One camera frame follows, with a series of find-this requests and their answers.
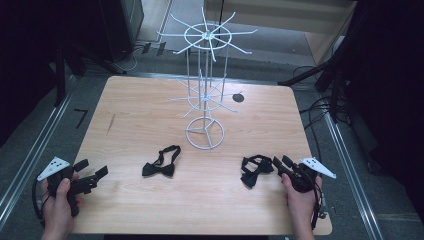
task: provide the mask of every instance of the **hand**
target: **hand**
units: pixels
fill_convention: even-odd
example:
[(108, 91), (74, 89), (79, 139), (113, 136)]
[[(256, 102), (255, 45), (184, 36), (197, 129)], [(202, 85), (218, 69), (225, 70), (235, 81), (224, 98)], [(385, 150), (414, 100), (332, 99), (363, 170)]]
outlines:
[[(282, 175), (282, 182), (286, 189), (287, 204), (292, 217), (294, 230), (298, 239), (315, 239), (312, 234), (311, 218), (316, 203), (314, 191), (300, 193), (296, 191), (287, 174)], [(315, 179), (316, 184), (321, 188), (322, 178)]]
[[(72, 180), (78, 179), (78, 174), (74, 174)], [(43, 191), (43, 213), (45, 219), (45, 228), (43, 233), (43, 240), (47, 239), (66, 239), (74, 227), (74, 219), (71, 216), (71, 207), (69, 206), (66, 198), (69, 189), (71, 188), (71, 181), (64, 178), (56, 191), (56, 198), (49, 196), (47, 190), (47, 180), (42, 183)], [(80, 195), (75, 196), (77, 206), (82, 205), (82, 198)]]

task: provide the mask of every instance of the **black bow tie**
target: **black bow tie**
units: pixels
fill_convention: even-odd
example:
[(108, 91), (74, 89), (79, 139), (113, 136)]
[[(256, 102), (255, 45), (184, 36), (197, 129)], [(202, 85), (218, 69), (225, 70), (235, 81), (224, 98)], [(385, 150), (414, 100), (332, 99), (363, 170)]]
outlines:
[[(246, 168), (246, 165), (249, 162), (258, 165), (255, 171), (251, 172), (249, 169)], [(256, 185), (256, 181), (260, 173), (270, 173), (274, 171), (274, 168), (272, 167), (271, 158), (262, 155), (256, 155), (250, 158), (243, 158), (241, 169), (244, 171), (244, 173), (242, 174), (240, 179), (244, 184), (246, 184), (250, 188)]]
[[(171, 164), (166, 165), (164, 167), (160, 167), (160, 165), (162, 165), (162, 163), (164, 161), (163, 154), (170, 152), (170, 151), (174, 151), (174, 150), (177, 150), (177, 151), (175, 151), (174, 154), (172, 154)], [(175, 145), (167, 147), (163, 151), (159, 151), (158, 160), (156, 160), (153, 164), (146, 163), (146, 165), (144, 165), (144, 167), (143, 167), (142, 175), (143, 176), (151, 176), (153, 174), (160, 172), (165, 176), (172, 177), (172, 175), (174, 175), (174, 170), (175, 170), (174, 161), (178, 157), (180, 152), (181, 152), (180, 146), (175, 146)]]

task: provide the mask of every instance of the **cable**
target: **cable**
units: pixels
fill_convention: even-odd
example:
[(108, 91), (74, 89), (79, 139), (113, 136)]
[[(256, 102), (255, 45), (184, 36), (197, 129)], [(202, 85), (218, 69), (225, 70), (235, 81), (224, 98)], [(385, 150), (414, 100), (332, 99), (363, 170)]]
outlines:
[(134, 59), (134, 66), (132, 67), (132, 68), (123, 68), (123, 67), (120, 67), (118, 64), (116, 64), (116, 63), (113, 63), (113, 65), (115, 66), (115, 67), (117, 67), (117, 68), (119, 68), (119, 69), (121, 69), (122, 71), (131, 71), (131, 70), (134, 70), (135, 69), (135, 67), (137, 67), (137, 58), (135, 57), (135, 53), (137, 52), (137, 51), (139, 51), (140, 49), (143, 49), (142, 47), (140, 47), (140, 48), (137, 48), (137, 49), (135, 49), (134, 51), (133, 51), (133, 53), (132, 53), (132, 56), (133, 56), (133, 59)]

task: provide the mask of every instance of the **rotating wire rack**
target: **rotating wire rack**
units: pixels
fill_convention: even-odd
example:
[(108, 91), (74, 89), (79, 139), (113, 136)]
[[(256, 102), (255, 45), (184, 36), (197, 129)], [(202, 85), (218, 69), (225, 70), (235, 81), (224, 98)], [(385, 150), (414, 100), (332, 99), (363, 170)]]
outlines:
[[(187, 29), (183, 34), (162, 34), (161, 36), (166, 37), (183, 37), (187, 42), (187, 47), (180, 51), (174, 52), (174, 54), (181, 54), (186, 52), (187, 54), (187, 78), (183, 82), (177, 79), (180, 84), (187, 88), (187, 97), (185, 98), (171, 98), (173, 101), (186, 100), (191, 109), (182, 118), (185, 118), (192, 111), (200, 111), (203, 113), (202, 116), (193, 119), (186, 128), (187, 140), (196, 148), (199, 149), (213, 149), (219, 146), (224, 140), (225, 130), (222, 124), (215, 118), (212, 117), (212, 111), (223, 107), (231, 112), (237, 112), (234, 109), (229, 108), (224, 104), (224, 97), (233, 94), (224, 94), (225, 78), (227, 76), (227, 63), (228, 63), (228, 49), (233, 47), (244, 54), (252, 54), (252, 52), (244, 51), (243, 49), (232, 44), (231, 41), (234, 35), (247, 35), (256, 32), (231, 32), (225, 27), (234, 16), (235, 12), (221, 24), (206, 22), (205, 14), (202, 8), (203, 23), (189, 25), (177, 18), (172, 14), (170, 16), (177, 22), (185, 25)], [(190, 64), (189, 56), (191, 49), (197, 49), (197, 70), (198, 74), (195, 77), (195, 83), (192, 83), (190, 77)], [(224, 74), (221, 79), (213, 82), (212, 70), (213, 63), (216, 62), (215, 51), (226, 48)], [(201, 67), (201, 55), (205, 52), (204, 60), (204, 75)], [(206, 141), (199, 141), (199, 135), (203, 136)]]

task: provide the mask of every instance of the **black cabinet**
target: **black cabinet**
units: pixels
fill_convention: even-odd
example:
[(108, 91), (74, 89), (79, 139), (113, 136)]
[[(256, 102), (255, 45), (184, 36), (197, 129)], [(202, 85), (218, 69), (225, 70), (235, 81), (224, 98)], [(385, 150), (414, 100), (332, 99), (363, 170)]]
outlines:
[(367, 7), (372, 14), (343, 66), (351, 81), (346, 95), (364, 123), (353, 126), (371, 133), (359, 134), (375, 140), (365, 146), (370, 159), (405, 186), (423, 219), (424, 2), (379, 1)]
[(64, 12), (68, 40), (110, 62), (132, 52), (144, 19), (141, 0), (75, 0)]

